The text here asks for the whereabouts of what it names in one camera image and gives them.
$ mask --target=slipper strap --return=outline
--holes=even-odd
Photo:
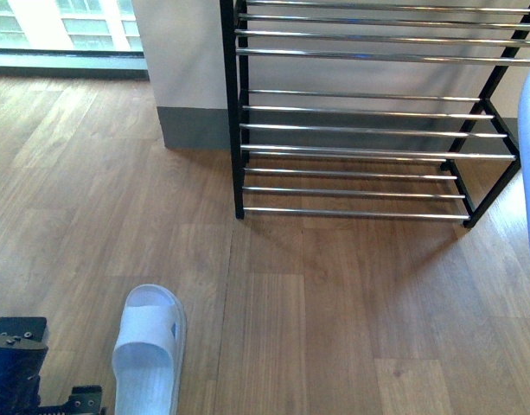
[[[172,333],[176,314],[175,306],[125,307],[115,350],[129,343],[152,344],[166,350],[172,359],[176,351]]]

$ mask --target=building outside window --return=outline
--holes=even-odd
[[[131,0],[0,0],[0,48],[142,50]]]

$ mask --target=black metal frame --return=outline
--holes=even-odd
[[[530,14],[525,15],[522,17],[520,23],[530,23]],[[524,40],[527,38],[529,32],[523,31],[523,30],[516,30],[513,35],[511,36],[511,39],[513,40]],[[501,57],[505,58],[514,58],[520,48],[505,48],[503,53],[501,54]],[[470,111],[471,114],[480,114],[482,112],[485,112],[486,114],[493,115],[494,118],[492,119],[492,124],[497,130],[497,132],[507,134],[508,138],[504,139],[503,142],[508,148],[508,151],[516,156],[516,160],[511,162],[508,168],[504,171],[504,173],[501,175],[499,180],[495,183],[494,187],[489,190],[488,194],[484,197],[480,205],[478,207],[474,207],[474,203],[469,197],[469,192],[466,188],[466,185],[464,184],[463,177],[460,174],[457,165],[454,161],[449,161],[447,163],[442,164],[442,169],[448,169],[451,174],[457,176],[458,179],[458,190],[461,195],[465,195],[466,199],[464,201],[464,206],[466,207],[466,210],[469,212],[470,220],[466,220],[463,225],[467,228],[472,228],[479,220],[482,218],[482,216],[487,212],[488,208],[491,206],[491,204],[495,201],[495,199],[499,196],[499,194],[503,191],[503,189],[510,183],[510,181],[513,179],[513,177],[520,171],[520,150],[518,147],[518,140],[514,137],[513,132],[508,128],[507,124],[503,120],[501,114],[495,109],[493,103],[491,102],[491,98],[493,97],[493,94],[495,93],[495,90],[499,86],[499,84],[502,81],[503,76],[507,72],[508,67],[495,67],[491,75],[489,76],[486,85],[480,92],[479,98],[480,102],[474,104],[472,107],[472,110]],[[460,132],[471,132],[476,125],[475,120],[467,120],[463,123],[463,126],[461,127]],[[464,144],[466,143],[466,138],[457,138],[453,144],[450,147],[450,151],[458,152],[460,151]]]
[[[228,119],[230,128],[230,142],[232,152],[232,170],[233,170],[233,193],[236,218],[243,219],[245,215],[243,201],[243,186],[245,180],[244,167],[249,160],[249,152],[242,150],[242,144],[249,144],[249,129],[240,128],[240,124],[249,124],[249,112],[242,111],[243,105],[249,105],[249,67],[248,55],[236,53],[236,34],[235,29],[247,29],[247,19],[239,18],[240,14],[247,13],[246,0],[238,0],[232,6],[231,0],[220,0],[220,15],[222,23],[222,39],[224,50],[224,62],[227,85],[227,103]],[[520,23],[530,23],[530,13],[523,16]],[[511,36],[512,40],[525,40],[529,34],[526,30],[515,30]],[[248,47],[247,37],[238,37],[240,48]],[[502,58],[514,58],[520,48],[506,47],[501,55]],[[448,159],[441,164],[442,170],[448,170],[456,176],[455,184],[458,193],[463,196],[463,205],[469,215],[469,219],[463,222],[467,228],[472,228],[480,218],[486,213],[489,206],[495,201],[501,191],[513,179],[520,170],[520,151],[518,141],[513,132],[508,128],[499,112],[495,109],[491,98],[495,89],[499,86],[503,76],[508,70],[508,66],[496,66],[489,76],[485,86],[479,94],[479,101],[474,104],[470,114],[486,114],[493,116],[491,122],[498,133],[505,134],[503,139],[509,153],[515,156],[492,189],[485,195],[478,206],[472,201],[464,179],[457,167],[454,159]],[[476,120],[466,120],[460,132],[470,133],[476,126]],[[466,143],[467,138],[456,138],[450,147],[450,153],[459,153]]]

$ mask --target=gray baseboard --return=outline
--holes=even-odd
[[[228,149],[227,110],[203,108],[169,108],[157,107],[165,146],[169,149]],[[516,118],[506,119],[509,128],[517,134]],[[383,117],[332,117],[319,119],[317,115],[291,114],[259,114],[255,113],[252,122],[257,124],[296,124],[296,125],[346,125],[366,126],[370,128],[402,129],[402,130],[433,130],[458,131],[460,121],[440,122],[432,120],[412,120]],[[489,122],[478,123],[476,132],[493,132]],[[381,135],[362,135],[361,137],[346,134],[301,134],[299,132],[273,133],[255,131],[251,135],[253,144],[286,144],[309,146],[335,146],[348,148],[368,148],[386,150],[445,151],[449,149],[453,139],[394,137]],[[506,148],[500,141],[489,138],[470,139],[463,149],[467,152],[504,153]]]
[[[229,149],[228,111],[158,106],[168,149]]]

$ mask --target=metal shoe rack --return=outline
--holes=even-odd
[[[507,124],[495,109],[492,96],[499,86],[503,75],[509,67],[530,66],[530,59],[517,57],[521,48],[530,48],[530,4],[527,7],[480,7],[480,6],[424,6],[424,5],[398,5],[381,3],[331,3],[331,2],[303,2],[284,0],[238,0],[233,6],[232,0],[220,0],[220,13],[222,24],[222,38],[225,58],[227,104],[229,116],[229,129],[232,150],[233,190],[236,208],[236,217],[241,219],[248,213],[269,214],[301,214],[311,216],[340,216],[340,217],[366,217],[389,219],[426,219],[426,220],[459,220],[466,227],[473,227],[488,207],[493,203],[499,193],[520,169],[520,152],[516,137],[509,130]],[[432,20],[431,16],[440,16]],[[333,27],[348,28],[347,33],[329,29]],[[374,28],[370,33],[356,34],[353,29],[367,30]],[[380,34],[378,28],[386,28],[386,34]],[[417,35],[408,35],[409,28],[415,28]],[[421,29],[435,29],[436,35],[421,35]],[[395,33],[400,29],[402,34]],[[462,37],[453,33],[462,33],[467,29],[475,35]],[[332,45],[329,50],[316,50],[313,45]],[[353,45],[353,49],[340,50],[337,45]],[[371,51],[370,45],[395,45],[395,53],[376,53]],[[405,53],[405,47],[424,45],[424,50],[431,50],[434,45],[439,53],[416,54]],[[453,55],[447,50],[450,47],[479,47],[483,52],[479,56]],[[305,71],[308,59],[318,60],[344,60],[353,61],[354,70],[360,70],[363,62],[400,62],[398,65],[429,63],[447,66],[491,66],[493,71],[480,91],[474,97],[436,96],[436,94],[402,94],[402,93],[370,93],[359,91],[327,91],[321,88],[316,90],[303,88],[278,88],[275,85],[254,85],[250,81],[250,68],[258,65],[266,57],[290,60],[294,65],[301,65]],[[258,98],[271,99],[273,105],[255,104]],[[313,99],[314,103],[322,102],[327,105],[293,105],[283,104],[284,99]],[[348,109],[332,106],[332,99],[350,99],[356,103],[357,108]],[[445,105],[459,103],[467,105],[463,113],[436,112],[436,111],[377,111],[370,110],[369,102],[404,102],[404,103],[429,103],[437,108],[439,103]],[[291,114],[295,120],[303,122],[263,122],[262,115],[278,115],[285,119],[286,114]],[[341,119],[340,124],[323,122],[325,117],[334,121]],[[377,117],[382,128],[363,126],[359,124],[362,117]],[[352,118],[356,124],[347,124],[346,118]],[[457,127],[452,131],[439,130],[436,124],[439,120],[456,120]],[[395,123],[395,127],[383,128],[385,125]],[[408,120],[424,120],[423,125],[433,126],[431,130],[416,128],[399,128],[400,125],[408,126]],[[473,132],[478,122],[491,125],[492,132]],[[268,141],[255,142],[254,136],[268,133],[272,138]],[[303,141],[290,143],[285,135],[297,134]],[[317,144],[317,136],[323,137],[321,144]],[[397,148],[396,150],[383,147],[359,148],[355,145],[332,145],[339,140],[332,137],[345,137],[348,140],[359,142],[362,137],[368,140],[372,137],[390,140],[405,140],[411,143],[416,139],[439,140],[441,150],[416,150],[416,146]],[[489,151],[464,151],[463,146],[473,140],[499,141],[503,151],[492,154]],[[276,165],[265,165],[261,168],[254,165],[259,159],[268,158]],[[301,168],[302,161],[315,162],[312,168]],[[487,194],[475,203],[470,196],[467,183],[460,169],[459,163],[488,163],[505,162],[506,169],[495,182]],[[372,163],[374,169],[360,169],[360,166]],[[434,163],[437,173],[412,173],[407,167],[413,168]],[[331,168],[330,166],[347,166],[350,169]],[[379,172],[382,167],[389,165],[403,166],[404,173],[394,173],[393,169]],[[250,179],[256,176],[266,176],[277,183],[279,178],[292,178],[299,183],[336,182],[341,186],[331,184],[319,187],[293,187],[274,186],[264,187],[253,185]],[[366,186],[347,188],[343,183],[360,181]],[[370,183],[397,182],[403,188],[409,182],[444,183],[446,189],[452,191],[446,194],[431,193],[405,193],[370,189]],[[278,207],[272,203],[270,207],[247,206],[246,200],[266,200],[264,195],[270,195],[274,201],[290,199],[289,196],[305,196],[309,198],[374,198],[376,200],[412,200],[412,201],[453,201],[461,204],[460,213],[445,213],[434,210],[434,213],[398,213],[357,209],[321,209]]]

